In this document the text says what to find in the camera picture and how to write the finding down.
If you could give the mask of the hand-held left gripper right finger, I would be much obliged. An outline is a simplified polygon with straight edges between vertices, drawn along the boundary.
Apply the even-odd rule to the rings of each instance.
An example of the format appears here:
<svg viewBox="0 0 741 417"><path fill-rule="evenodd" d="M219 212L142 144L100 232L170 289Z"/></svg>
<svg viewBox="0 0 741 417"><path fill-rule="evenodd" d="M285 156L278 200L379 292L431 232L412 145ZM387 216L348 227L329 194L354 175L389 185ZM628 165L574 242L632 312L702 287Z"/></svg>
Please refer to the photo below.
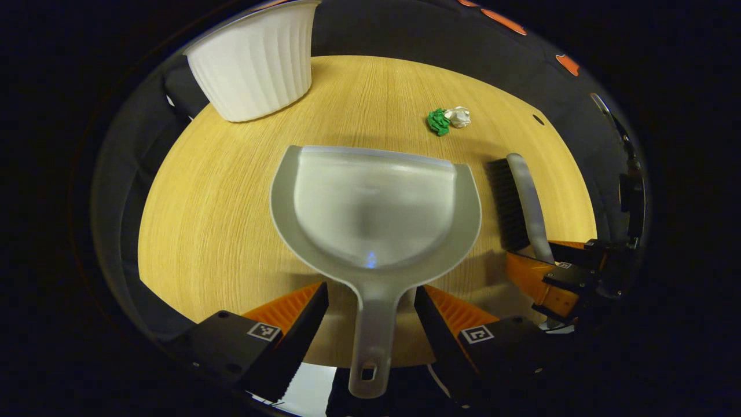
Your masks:
<svg viewBox="0 0 741 417"><path fill-rule="evenodd" d="M477 409L530 409L556 360L556 344L531 320L492 314L430 285L414 308L452 398Z"/></svg>

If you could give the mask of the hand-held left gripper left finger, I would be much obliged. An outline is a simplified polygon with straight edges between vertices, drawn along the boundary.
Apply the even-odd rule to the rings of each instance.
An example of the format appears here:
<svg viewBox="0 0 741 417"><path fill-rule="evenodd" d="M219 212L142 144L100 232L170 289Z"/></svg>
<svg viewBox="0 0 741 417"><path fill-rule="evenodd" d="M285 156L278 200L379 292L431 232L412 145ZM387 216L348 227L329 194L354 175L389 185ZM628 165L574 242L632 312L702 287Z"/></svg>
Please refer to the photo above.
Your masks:
<svg viewBox="0 0 741 417"><path fill-rule="evenodd" d="M165 349L209 382L276 402L294 379L328 306L328 285L313 283L243 314L215 312L165 343Z"/></svg>

